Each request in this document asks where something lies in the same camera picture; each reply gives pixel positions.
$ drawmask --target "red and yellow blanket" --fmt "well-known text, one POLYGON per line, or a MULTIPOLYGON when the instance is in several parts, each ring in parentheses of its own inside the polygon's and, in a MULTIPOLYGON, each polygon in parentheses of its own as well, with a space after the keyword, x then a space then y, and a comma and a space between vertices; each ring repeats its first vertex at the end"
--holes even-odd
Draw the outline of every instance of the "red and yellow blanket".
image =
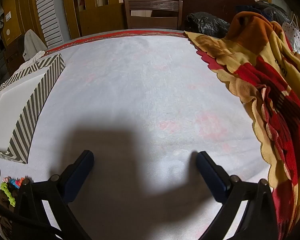
POLYGON ((277 22, 253 12, 238 13, 223 39, 186 34, 253 120, 282 239, 300 218, 300 56, 277 22))

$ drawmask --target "gray cloth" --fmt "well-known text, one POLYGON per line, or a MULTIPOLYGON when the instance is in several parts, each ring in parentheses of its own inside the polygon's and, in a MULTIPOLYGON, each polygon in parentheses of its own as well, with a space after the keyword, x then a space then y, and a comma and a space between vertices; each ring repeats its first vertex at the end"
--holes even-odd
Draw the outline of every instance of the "gray cloth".
POLYGON ((28 30, 25 34, 25 51, 23 52, 23 58, 25 61, 34 57, 40 50, 46 51, 48 48, 40 40, 37 34, 33 30, 28 30))
POLYGON ((4 11, 3 11, 2 5, 0 4, 0 29, 3 27, 3 14, 4 14, 4 11))

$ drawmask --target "colorful hair tie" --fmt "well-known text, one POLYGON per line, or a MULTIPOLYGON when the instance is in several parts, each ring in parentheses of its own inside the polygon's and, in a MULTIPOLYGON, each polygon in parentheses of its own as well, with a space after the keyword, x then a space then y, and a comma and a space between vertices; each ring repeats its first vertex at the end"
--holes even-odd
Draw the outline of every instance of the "colorful hair tie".
POLYGON ((9 183, 11 183, 13 186, 15 186, 16 188, 20 188, 22 181, 25 178, 21 178, 21 179, 11 179, 9 178, 9 183))
POLYGON ((8 184, 6 182, 2 182, 0 185, 0 189, 3 190, 5 194, 8 196, 11 206, 13 207, 16 206, 16 200, 8 190, 8 184))

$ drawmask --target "wooden chair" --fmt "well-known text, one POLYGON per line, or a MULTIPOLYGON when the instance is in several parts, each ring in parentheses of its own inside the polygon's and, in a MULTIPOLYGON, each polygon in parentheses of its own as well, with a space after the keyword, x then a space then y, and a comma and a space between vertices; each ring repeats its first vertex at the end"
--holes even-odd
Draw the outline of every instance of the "wooden chair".
POLYGON ((182 24, 182 0, 123 0, 128 29, 162 28, 179 30, 182 24), (170 11, 177 17, 141 17, 131 16, 131 11, 155 10, 170 11))

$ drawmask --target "screw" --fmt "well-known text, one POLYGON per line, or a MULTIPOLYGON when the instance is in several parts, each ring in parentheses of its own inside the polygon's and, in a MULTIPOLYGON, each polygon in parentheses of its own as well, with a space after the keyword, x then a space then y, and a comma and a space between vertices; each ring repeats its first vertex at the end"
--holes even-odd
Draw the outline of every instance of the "screw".
POLYGON ((237 175, 231 175, 230 179, 232 182, 238 182, 240 180, 240 178, 237 175))
POLYGON ((50 177, 51 181, 57 181, 60 178, 60 176, 58 174, 54 174, 50 177))
POLYGON ((23 185, 27 185, 29 182, 30 182, 29 179, 24 179, 24 180, 22 181, 22 184, 23 184, 23 185))
POLYGON ((261 179, 260 182, 265 186, 268 185, 268 181, 266 179, 261 179))

